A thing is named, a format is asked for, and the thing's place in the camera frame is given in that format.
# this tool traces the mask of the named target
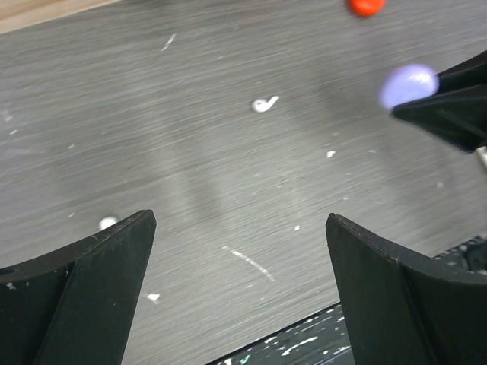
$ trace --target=white paint speck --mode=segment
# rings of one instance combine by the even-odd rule
[[[4,110],[2,112],[2,116],[3,116],[3,120],[5,120],[6,122],[10,122],[13,118],[13,116],[10,115],[10,113],[8,112],[8,110]]]
[[[282,356],[288,356],[291,353],[291,351],[293,351],[295,348],[299,348],[301,345],[307,344],[308,342],[312,342],[312,341],[316,340],[317,338],[318,337],[308,338],[307,340],[304,340],[304,341],[300,342],[299,344],[295,344],[294,346],[291,346],[288,350],[286,350],[282,353]]]
[[[107,229],[108,227],[111,227],[113,226],[116,222],[118,222],[119,220],[116,218],[116,217],[105,217],[104,219],[102,219],[100,221],[100,223],[98,224],[98,229],[99,230],[105,230]]]
[[[236,257],[240,257],[241,259],[247,261],[254,268],[257,268],[260,272],[262,272],[270,281],[275,281],[274,277],[267,270],[265,270],[261,265],[259,265],[255,261],[253,261],[250,257],[247,257],[243,253],[240,253],[237,250],[231,249],[231,248],[226,247],[226,246],[223,246],[222,249],[224,249],[228,252],[231,252],[232,254],[236,255]]]
[[[257,99],[252,102],[252,110],[256,113],[264,113],[270,110],[279,100],[278,96],[271,97],[269,100]]]
[[[147,299],[149,299],[152,303],[154,304],[159,304],[159,297],[161,295],[160,294],[156,294],[156,293],[150,293],[148,296],[147,296]]]
[[[161,49],[161,52],[169,48],[169,45],[174,41],[174,38],[176,38],[176,33],[169,37],[169,40],[167,40],[166,44],[164,44],[164,47]]]
[[[345,351],[345,350],[348,350],[349,348],[350,348],[350,346],[344,346],[344,347],[342,347],[342,348],[339,348],[339,349],[338,349],[337,351],[335,351],[333,354],[334,354],[334,355],[337,355],[337,354],[339,354],[340,352],[343,352],[343,351]]]

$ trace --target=white paint splatter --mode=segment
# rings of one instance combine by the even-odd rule
[[[252,102],[252,109],[256,113],[264,113],[270,110],[279,100],[278,96],[271,97],[269,100],[257,99]]]
[[[340,352],[343,352],[345,350],[348,350],[350,348],[350,346],[344,346],[343,348],[339,348],[337,351],[335,351],[333,354],[334,355],[337,355],[339,354]]]
[[[161,295],[160,294],[156,294],[156,293],[150,293],[148,296],[147,296],[147,299],[149,299],[152,303],[154,304],[159,304],[159,297]]]
[[[4,110],[2,112],[2,116],[3,116],[3,119],[6,121],[6,122],[10,122],[13,118],[13,116],[10,115],[10,113],[8,112],[8,110]]]
[[[282,353],[282,356],[288,356],[291,353],[291,351],[293,351],[295,348],[299,348],[301,345],[307,344],[308,342],[312,342],[312,341],[316,340],[317,338],[318,337],[308,338],[307,340],[304,340],[304,341],[300,342],[299,344],[295,344],[294,346],[291,346],[288,350],[286,350]]]
[[[249,264],[251,264],[254,268],[257,268],[258,270],[260,270],[260,272],[262,272],[270,281],[275,281],[274,277],[267,270],[265,270],[261,265],[259,265],[255,261],[253,261],[250,257],[247,257],[243,253],[240,253],[240,252],[238,252],[234,249],[231,249],[229,247],[226,247],[226,246],[223,246],[222,249],[225,249],[228,252],[233,253],[234,255],[236,255],[236,257],[240,257],[241,259],[244,259]]]
[[[166,44],[164,44],[164,47],[161,49],[161,52],[169,48],[169,45],[174,41],[174,38],[176,38],[176,33],[169,37],[169,40],[167,40]]]

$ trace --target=white debris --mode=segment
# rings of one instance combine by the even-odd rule
[[[169,37],[169,40],[167,40],[166,44],[164,44],[164,47],[162,47],[161,52],[165,51],[167,48],[169,48],[169,45],[174,41],[174,38],[176,38],[176,35],[177,34],[175,33]]]
[[[279,100],[277,96],[271,97],[269,100],[257,99],[252,103],[252,109],[256,113],[264,113],[271,109],[277,100]]]
[[[152,303],[154,304],[159,304],[159,297],[161,295],[160,294],[156,294],[156,293],[150,293],[148,296],[147,296],[147,299],[149,299]]]

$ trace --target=white scratch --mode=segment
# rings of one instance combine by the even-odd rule
[[[291,346],[288,350],[286,350],[282,353],[282,356],[288,356],[291,353],[291,351],[293,351],[295,348],[300,347],[302,344],[307,344],[308,342],[312,342],[312,341],[316,340],[317,338],[318,337],[308,338],[307,340],[304,340],[304,341],[300,342],[299,344],[295,344],[294,346]]]
[[[147,299],[149,299],[154,304],[159,304],[160,302],[158,299],[160,296],[161,296],[160,294],[151,293],[147,296]]]
[[[339,348],[337,351],[335,351],[333,354],[334,355],[337,355],[339,354],[340,352],[343,352],[345,350],[348,350],[350,348],[350,346],[344,346],[343,348]]]
[[[6,122],[10,122],[13,118],[13,116],[10,115],[10,113],[8,112],[8,110],[4,110],[2,112],[2,116],[3,116],[3,119],[6,121]]]
[[[222,249],[227,250],[228,252],[233,253],[236,255],[236,257],[240,257],[241,259],[244,259],[247,261],[249,264],[251,264],[254,268],[257,268],[262,272],[270,281],[275,281],[274,277],[267,271],[265,270],[261,265],[253,261],[250,257],[245,256],[243,253],[240,253],[234,249],[231,249],[229,247],[223,246]]]
[[[176,33],[169,37],[169,40],[167,40],[166,44],[164,44],[164,47],[161,49],[161,52],[169,48],[169,45],[174,41],[174,38],[176,38]]]

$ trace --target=black plastic claw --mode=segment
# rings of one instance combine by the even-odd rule
[[[404,103],[392,115],[457,148],[474,152],[487,145],[487,52],[438,74],[438,92]]]

